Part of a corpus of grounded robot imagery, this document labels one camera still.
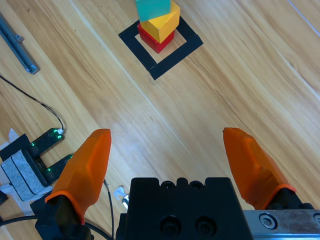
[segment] yellow block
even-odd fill
[[[141,27],[161,44],[178,27],[179,19],[180,7],[171,1],[169,14],[143,21]]]

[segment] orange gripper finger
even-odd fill
[[[72,203],[81,224],[85,213],[98,201],[104,182],[111,148],[111,131],[94,131],[64,167],[52,193],[45,202],[64,195]]]
[[[223,141],[240,194],[256,210],[266,209],[280,189],[296,192],[254,137],[241,129],[227,127]]]

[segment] black tape square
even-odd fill
[[[186,58],[194,50],[200,47],[202,40],[200,37],[191,29],[191,27],[186,23],[186,21],[180,16],[179,26],[176,30],[182,35],[186,42],[172,52],[169,56],[163,59],[161,62],[156,63],[152,56],[147,52],[147,50],[140,44],[136,39],[138,32],[139,20],[128,27],[126,30],[119,34],[119,37],[127,45],[127,47],[132,51],[137,59],[142,63],[146,70],[151,74],[154,80],[159,78],[161,75],[166,73],[173,66],[178,64],[181,60]]]

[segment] wood grain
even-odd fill
[[[0,2],[41,68],[26,73],[0,39],[0,73],[56,109],[67,125],[63,144],[45,154],[46,163],[74,152],[95,129],[109,128],[112,192],[120,185],[128,191],[134,177],[232,178],[222,131],[238,127],[256,137],[303,201],[320,208],[318,36],[287,1],[176,3],[204,45],[154,81],[118,37],[138,19],[134,0]],[[181,44],[177,38],[157,57]],[[59,126],[3,82],[0,109],[2,142],[10,128],[32,140]],[[118,226],[125,209],[112,199]],[[5,205],[1,216],[21,215],[12,199]],[[104,188],[85,217],[111,232]],[[3,239],[8,234],[39,239],[32,221],[0,229]]]
[[[289,2],[303,15],[303,18],[306,18],[310,27],[314,28],[320,37],[320,2],[317,0],[290,0]]]

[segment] red block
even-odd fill
[[[159,43],[157,40],[155,40],[146,30],[144,30],[140,23],[138,25],[138,31],[140,34],[140,38],[148,44],[150,48],[152,48],[157,54],[160,53],[175,37],[175,31],[170,33],[170,35],[162,42]]]

